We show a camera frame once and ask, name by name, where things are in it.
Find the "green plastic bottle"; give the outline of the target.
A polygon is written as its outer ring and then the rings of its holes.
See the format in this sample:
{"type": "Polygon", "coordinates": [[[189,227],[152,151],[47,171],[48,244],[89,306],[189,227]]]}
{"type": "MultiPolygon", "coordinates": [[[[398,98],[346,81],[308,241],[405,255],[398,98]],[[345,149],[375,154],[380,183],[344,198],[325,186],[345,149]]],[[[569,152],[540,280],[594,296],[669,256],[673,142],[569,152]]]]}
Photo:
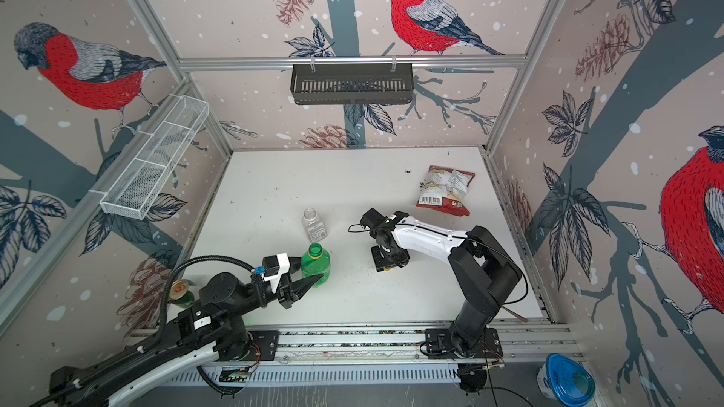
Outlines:
{"type": "Polygon", "coordinates": [[[320,243],[312,243],[302,257],[301,270],[305,278],[320,275],[314,288],[322,286],[330,276],[331,256],[320,243]]]}

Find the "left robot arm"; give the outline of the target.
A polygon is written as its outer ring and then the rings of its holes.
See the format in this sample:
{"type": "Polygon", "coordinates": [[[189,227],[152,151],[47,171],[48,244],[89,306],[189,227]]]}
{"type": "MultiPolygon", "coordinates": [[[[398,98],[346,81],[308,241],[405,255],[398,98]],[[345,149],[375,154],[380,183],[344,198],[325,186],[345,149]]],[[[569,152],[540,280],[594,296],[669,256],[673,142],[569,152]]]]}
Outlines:
{"type": "Polygon", "coordinates": [[[57,369],[51,376],[48,395],[38,405],[126,406],[193,367],[245,358],[253,343],[244,315],[272,301],[289,309],[321,280],[318,274],[292,280],[300,268],[300,258],[286,254],[268,256],[258,268],[230,256],[199,256],[182,263],[171,272],[160,296],[160,327],[154,335],[100,364],[57,369]],[[250,281],[244,284],[236,275],[221,272],[200,289],[200,297],[192,306],[170,320],[173,282],[186,268],[205,262],[246,269],[250,281]]]}

